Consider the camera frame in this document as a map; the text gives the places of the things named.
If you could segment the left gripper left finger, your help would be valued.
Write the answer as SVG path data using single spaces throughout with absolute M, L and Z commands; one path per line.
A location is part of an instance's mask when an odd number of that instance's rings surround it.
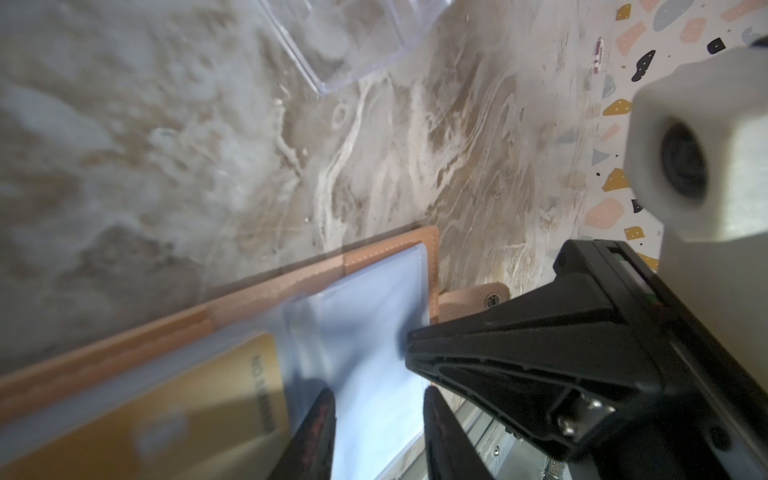
M 329 480 L 335 436 L 335 396 L 325 388 L 317 396 L 268 479 Z

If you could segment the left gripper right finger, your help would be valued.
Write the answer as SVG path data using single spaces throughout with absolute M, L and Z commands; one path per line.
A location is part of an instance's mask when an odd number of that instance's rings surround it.
M 492 479 L 456 416 L 434 386 L 425 391 L 423 417 L 429 479 Z

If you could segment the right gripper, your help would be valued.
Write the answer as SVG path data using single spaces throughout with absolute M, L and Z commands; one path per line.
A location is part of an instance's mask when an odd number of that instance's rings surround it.
M 556 279 L 407 336 L 405 362 L 575 479 L 763 479 L 767 396 L 622 242 L 572 240 Z

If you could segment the gold VIP card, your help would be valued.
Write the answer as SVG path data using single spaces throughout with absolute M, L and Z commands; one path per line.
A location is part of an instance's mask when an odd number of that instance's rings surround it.
M 4 479 L 266 479 L 290 421 L 273 335 L 189 347 L 1 430 Z

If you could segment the pink leather card holder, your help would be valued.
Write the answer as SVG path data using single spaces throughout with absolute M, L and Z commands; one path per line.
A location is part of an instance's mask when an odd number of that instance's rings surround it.
M 5 376 L 5 479 L 265 479 L 323 389 L 335 479 L 422 479 L 407 334 L 507 301 L 442 292 L 423 227 Z

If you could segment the clear acrylic card stand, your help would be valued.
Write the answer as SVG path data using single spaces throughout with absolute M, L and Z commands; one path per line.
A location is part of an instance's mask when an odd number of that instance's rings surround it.
M 312 90 L 327 95 L 398 60 L 452 3 L 295 0 L 258 5 Z

